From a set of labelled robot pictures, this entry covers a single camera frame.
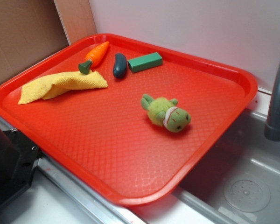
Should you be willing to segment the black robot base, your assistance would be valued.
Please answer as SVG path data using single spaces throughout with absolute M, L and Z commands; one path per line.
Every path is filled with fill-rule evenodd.
M 0 129 L 0 209 L 30 188 L 39 155 L 21 131 Z

